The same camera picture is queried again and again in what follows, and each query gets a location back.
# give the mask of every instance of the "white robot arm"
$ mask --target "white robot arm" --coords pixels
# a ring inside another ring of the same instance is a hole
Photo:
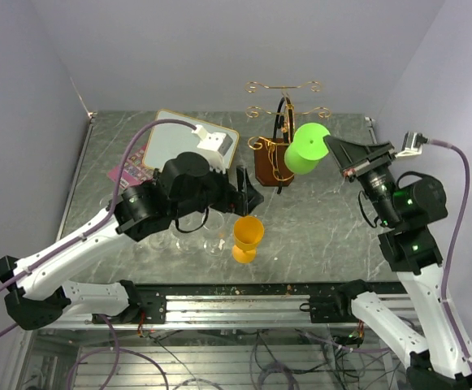
[[[390,229],[379,234],[380,249],[413,302],[425,336],[397,318],[362,280],[339,288],[341,312],[360,319],[385,341],[403,362],[414,388],[471,388],[472,343],[444,294],[443,259],[427,227],[448,215],[443,185],[413,171],[395,181],[388,170],[394,158],[419,155],[429,140],[408,133],[400,153],[389,142],[359,145],[331,136],[324,140],[344,178],[359,181],[375,208],[378,217],[373,223],[368,220],[369,225]],[[411,175],[418,180],[401,188],[400,180]]]
[[[198,153],[185,152],[167,161],[152,180],[127,188],[114,205],[110,202],[84,226],[41,252],[0,259],[0,280],[10,291],[6,309],[17,324],[38,329],[63,314],[106,314],[124,323],[141,310],[151,313],[153,308],[144,307],[147,302],[130,281],[81,284],[69,279],[103,254],[166,230],[192,212],[205,213],[205,223],[209,208],[244,216],[263,201],[243,167],[236,168],[237,188],[230,184],[223,165],[232,142],[226,134],[210,134],[202,126],[193,133],[199,138]]]

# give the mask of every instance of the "black bracket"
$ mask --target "black bracket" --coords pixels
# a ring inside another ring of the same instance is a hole
[[[362,293],[372,292],[371,286],[362,279],[342,284],[337,289],[336,304],[342,315],[351,315],[351,301]]]
[[[18,258],[4,256],[0,258],[0,280],[7,282],[14,276],[14,269]],[[32,331],[45,327],[56,321],[71,300],[64,295],[62,288],[57,288],[54,293],[43,301],[34,301],[24,297],[24,290],[17,288],[13,283],[8,286],[9,293],[5,296],[6,312],[24,330]]]
[[[334,297],[310,297],[299,306],[299,310],[310,313],[311,323],[353,323],[355,317],[342,314]]]
[[[129,306],[122,313],[109,318],[112,324],[139,323],[142,320],[142,315],[145,324],[165,323],[167,299],[160,292],[152,289],[140,291],[129,280],[120,280],[119,283],[128,294]],[[98,314],[94,314],[93,323],[104,322]]]
[[[472,388],[472,375],[456,375],[448,378],[434,371],[429,351],[410,354],[411,365],[407,369],[407,379],[412,388],[418,390],[469,390]]]
[[[421,269],[443,261],[427,226],[407,232],[390,231],[379,235],[380,249],[393,272],[422,274]]]

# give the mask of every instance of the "yellow cup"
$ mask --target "yellow cup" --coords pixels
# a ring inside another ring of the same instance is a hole
[[[252,262],[257,254],[256,248],[265,235],[265,228],[259,219],[247,215],[234,223],[234,242],[232,256],[242,263]]]

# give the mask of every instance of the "tabletop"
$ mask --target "tabletop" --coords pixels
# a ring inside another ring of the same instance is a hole
[[[265,198],[252,213],[265,227],[257,257],[250,264],[240,264],[233,259],[230,231],[237,216],[225,215],[229,235],[220,256],[209,255],[200,245],[195,253],[183,254],[175,241],[157,251],[144,239],[104,256],[73,280],[104,284],[117,280],[242,284],[396,279],[379,249],[380,229],[367,226],[360,213],[357,202],[360,184],[344,182],[330,156],[323,158],[308,175],[296,175],[290,186],[277,194],[276,188],[262,187],[254,179],[253,151],[247,145],[250,137],[270,137],[275,117],[260,115],[251,119],[244,112],[183,114],[239,132],[240,140],[230,169],[232,183],[235,183],[236,166],[245,165],[253,185]],[[88,222],[104,206],[104,200],[113,190],[107,173],[119,164],[136,131],[155,116],[155,111],[95,114],[63,222],[63,236]],[[297,126],[307,122],[320,123],[321,119],[317,115],[296,118]],[[322,123],[335,137],[373,143],[363,115],[332,115]],[[135,148],[143,147],[148,139],[149,134]],[[370,217],[374,216],[369,204],[365,204],[365,208]]]

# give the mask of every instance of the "purple cable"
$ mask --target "purple cable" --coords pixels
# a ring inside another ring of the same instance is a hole
[[[111,371],[110,371],[109,375],[107,376],[106,380],[104,381],[102,386],[99,388],[99,390],[104,390],[104,388],[106,388],[106,386],[109,383],[109,381],[111,380],[111,378],[113,378],[113,375],[116,372],[116,367],[119,364],[120,343],[119,343],[119,338],[116,335],[116,331],[113,328],[113,325],[111,325],[110,320],[104,314],[99,314],[98,316],[109,327],[110,333],[113,336],[113,341],[115,342],[115,362],[113,363],[113,367],[111,367]],[[105,349],[100,349],[100,350],[101,351],[102,350],[109,351],[110,349],[105,348]],[[97,353],[97,349],[95,349],[94,351],[91,351],[90,353],[85,354],[83,357],[81,357],[79,360],[77,360],[76,363],[71,367],[70,371],[67,374],[67,378],[66,378],[66,388],[67,388],[67,390],[71,390],[71,385],[72,385],[72,382],[73,382],[73,375],[75,374],[76,369],[79,366],[79,364],[81,364],[86,358],[88,358],[91,355],[94,355],[95,353]]]
[[[288,366],[278,360],[270,363],[265,367],[265,370],[261,371],[261,374],[259,374],[258,378],[258,388],[262,389],[262,385],[265,384],[265,380],[270,376],[270,374],[278,373],[284,374],[288,380],[288,390],[299,390],[299,383],[293,376],[292,370],[290,370]]]
[[[448,246],[447,252],[447,260],[444,266],[444,277],[441,281],[441,289],[440,289],[440,296],[441,296],[441,303],[444,306],[445,314],[447,315],[448,321],[450,322],[451,327],[453,328],[454,335],[457,338],[457,342],[461,347],[461,352],[465,355],[465,359],[469,365],[470,371],[472,372],[472,362],[470,359],[469,349],[466,346],[465,340],[461,335],[460,328],[457,326],[456,319],[454,318],[453,311],[448,303],[447,298],[447,287],[448,287],[448,277],[450,276],[450,270],[453,264],[453,253],[454,248],[456,247],[457,236],[460,231],[461,222],[463,221],[463,215],[465,214],[466,203],[469,198],[469,191],[470,191],[470,165],[469,160],[466,157],[465,153],[458,147],[449,144],[448,142],[439,141],[439,140],[429,140],[428,143],[430,145],[440,146],[445,149],[454,150],[458,153],[463,161],[463,166],[465,168],[465,189],[463,191],[463,199],[461,200],[460,211],[457,215],[456,226],[454,227],[453,236],[450,239],[450,245]]]
[[[208,384],[208,385],[212,386],[213,388],[217,388],[218,390],[223,390],[223,388],[221,386],[219,386],[216,382],[211,382],[211,381],[209,381],[207,379],[203,379],[203,378],[192,378],[192,379],[184,380],[182,383],[180,383],[178,386],[176,386],[172,390],[177,390],[178,388],[181,388],[183,386],[187,386],[188,384],[191,384],[193,382]]]
[[[129,153],[131,153],[131,149],[136,144],[136,142],[141,138],[141,136],[143,136],[147,131],[149,131],[151,128],[153,128],[154,126],[157,126],[159,124],[182,124],[184,126],[187,126],[187,127],[191,128],[192,130],[196,129],[196,126],[194,126],[193,124],[191,124],[189,122],[185,122],[184,120],[179,120],[179,119],[159,119],[159,120],[155,120],[151,123],[148,123],[143,128],[141,128],[135,134],[135,136],[131,139],[131,141],[129,142],[129,145],[126,148],[125,152],[123,152],[122,159],[120,160],[120,165],[119,165],[120,167],[123,167],[123,165],[127,162],[128,157],[129,157]],[[111,203],[110,203],[111,207],[109,209],[109,212],[107,213],[107,215],[104,217],[104,219],[102,221],[100,221],[96,225],[90,227],[86,232],[84,232],[84,234],[82,236],[78,236],[78,237],[73,238],[72,240],[69,240],[68,242],[64,243],[63,245],[59,246],[56,249],[53,249],[49,253],[47,253],[44,256],[42,256],[41,258],[39,258],[39,260],[34,262],[29,267],[29,270],[30,271],[35,270],[36,268],[38,268],[39,266],[41,266],[42,264],[44,264],[45,262],[50,260],[53,256],[55,256],[57,254],[60,254],[61,252],[63,252],[64,250],[66,250],[68,248],[71,248],[74,244],[81,241],[84,237],[95,233],[98,229],[100,229],[104,225],[106,225],[107,221],[111,218],[111,216],[113,216],[113,214],[115,212],[115,206],[116,206],[116,202],[118,201],[118,195],[119,195],[121,179],[122,179],[122,170],[119,170],[119,172],[116,176],[116,179],[115,179],[115,187],[114,187],[114,190],[113,190],[113,198],[112,198]],[[28,274],[27,271],[21,271],[19,274],[17,274],[13,278],[10,278],[9,280],[7,280],[5,283],[3,283],[0,286],[0,292],[4,291],[7,287],[9,287],[12,284],[16,283],[18,280],[23,279],[27,274]],[[6,328],[3,331],[0,331],[0,337],[6,335],[9,331],[11,331],[13,328],[15,328],[15,326],[16,325],[12,325],[12,326]]]
[[[68,374],[68,378],[70,378],[71,376],[73,376],[73,374],[75,373],[75,370],[77,368],[77,366],[79,364],[81,364],[85,359],[89,358],[91,355],[94,355],[95,353],[103,353],[103,352],[110,352],[111,351],[111,348],[109,347],[105,347],[105,348],[97,348],[97,349],[94,349],[93,351],[90,351],[88,352],[87,354],[83,355],[78,362],[75,363],[75,365],[71,368],[70,370],[70,373]],[[153,359],[151,359],[150,357],[148,356],[145,356],[141,353],[138,353],[138,352],[135,352],[135,351],[131,351],[130,349],[125,349],[125,348],[119,348],[119,353],[128,353],[130,355],[134,355],[134,356],[138,356],[139,358],[142,358],[142,359],[145,359],[147,362],[153,364],[153,366],[155,366],[158,371],[160,371],[160,373],[162,374],[162,377],[163,377],[163,381],[165,382],[165,388],[167,390],[169,390],[169,382],[167,380],[167,376],[165,375],[165,371],[163,370],[163,368],[157,364]],[[110,373],[110,377],[112,378],[114,375],[115,375],[115,371],[112,371],[112,374]]]

